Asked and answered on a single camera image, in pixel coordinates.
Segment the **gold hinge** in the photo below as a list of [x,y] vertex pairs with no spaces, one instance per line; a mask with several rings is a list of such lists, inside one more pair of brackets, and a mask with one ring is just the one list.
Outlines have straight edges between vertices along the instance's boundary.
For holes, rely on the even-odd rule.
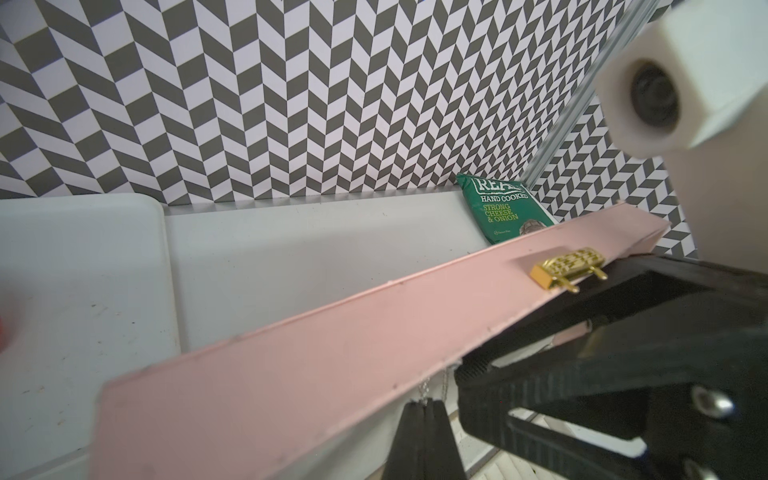
[[590,273],[594,273],[600,280],[606,280],[608,275],[600,270],[603,263],[605,263],[605,257],[595,249],[582,248],[537,263],[531,270],[531,278],[545,289],[564,286],[569,292],[578,293],[578,286],[571,283],[571,280],[587,276]]

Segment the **gold clasp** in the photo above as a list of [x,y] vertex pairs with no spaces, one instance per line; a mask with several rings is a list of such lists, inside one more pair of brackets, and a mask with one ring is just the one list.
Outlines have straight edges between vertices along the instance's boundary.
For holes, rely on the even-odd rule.
[[571,293],[578,293],[578,287],[571,283],[571,280],[590,273],[594,273],[600,280],[606,280],[608,275],[600,270],[603,263],[605,263],[605,257],[595,249],[582,248],[537,263],[531,270],[531,278],[548,290],[559,284]]

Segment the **white plastic tray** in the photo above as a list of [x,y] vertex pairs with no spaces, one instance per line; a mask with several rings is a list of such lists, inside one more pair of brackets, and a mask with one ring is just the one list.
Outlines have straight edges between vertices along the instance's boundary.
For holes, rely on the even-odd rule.
[[0,478],[27,478],[88,446],[104,381],[180,353],[160,204],[0,201],[0,317]]

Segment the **bolt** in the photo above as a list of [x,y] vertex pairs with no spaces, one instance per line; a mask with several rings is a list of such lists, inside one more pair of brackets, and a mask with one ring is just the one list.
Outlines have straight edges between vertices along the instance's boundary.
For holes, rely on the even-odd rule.
[[690,458],[683,460],[684,480],[720,480],[715,472],[699,465]]
[[690,390],[690,397],[696,410],[712,419],[724,419],[733,413],[733,401],[720,391],[695,385]]

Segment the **silver chain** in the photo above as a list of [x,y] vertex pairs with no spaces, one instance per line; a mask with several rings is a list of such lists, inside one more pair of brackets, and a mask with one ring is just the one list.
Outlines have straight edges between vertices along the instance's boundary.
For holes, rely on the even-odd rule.
[[442,373],[442,396],[440,398],[444,404],[448,401],[448,380],[450,369],[451,367],[447,367]]
[[424,380],[419,385],[419,402],[422,403],[422,405],[427,404],[427,395],[429,394],[429,377]]

